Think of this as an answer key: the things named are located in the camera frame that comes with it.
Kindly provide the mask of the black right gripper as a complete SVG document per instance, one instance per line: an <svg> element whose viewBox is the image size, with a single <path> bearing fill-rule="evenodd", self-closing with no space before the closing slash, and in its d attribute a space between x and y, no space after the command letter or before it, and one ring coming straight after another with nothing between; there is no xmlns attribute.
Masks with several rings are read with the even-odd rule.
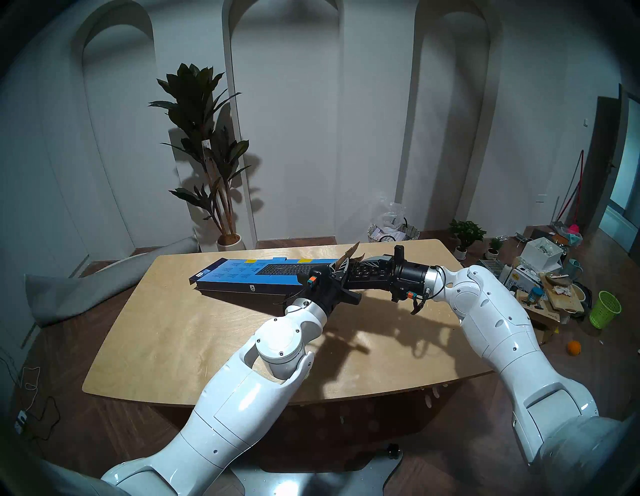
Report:
<svg viewBox="0 0 640 496"><path fill-rule="evenodd" d="M379 255L363 259L365 266L392 266L390 294L394 303L407 299L420 304L430 296L426 282L429 266L405 259L404 245L395 245L393 255Z"/></svg>

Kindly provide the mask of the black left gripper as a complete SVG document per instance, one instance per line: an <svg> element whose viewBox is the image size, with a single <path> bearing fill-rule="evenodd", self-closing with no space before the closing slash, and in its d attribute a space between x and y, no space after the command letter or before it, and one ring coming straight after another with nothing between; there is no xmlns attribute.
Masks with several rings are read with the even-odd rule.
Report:
<svg viewBox="0 0 640 496"><path fill-rule="evenodd" d="M350 271L365 255L343 255L331 266L314 266L309 272L299 273L302 285L300 297L316 304L325 314L331 314L339 303L359 305L361 294L346 288Z"/></svg>

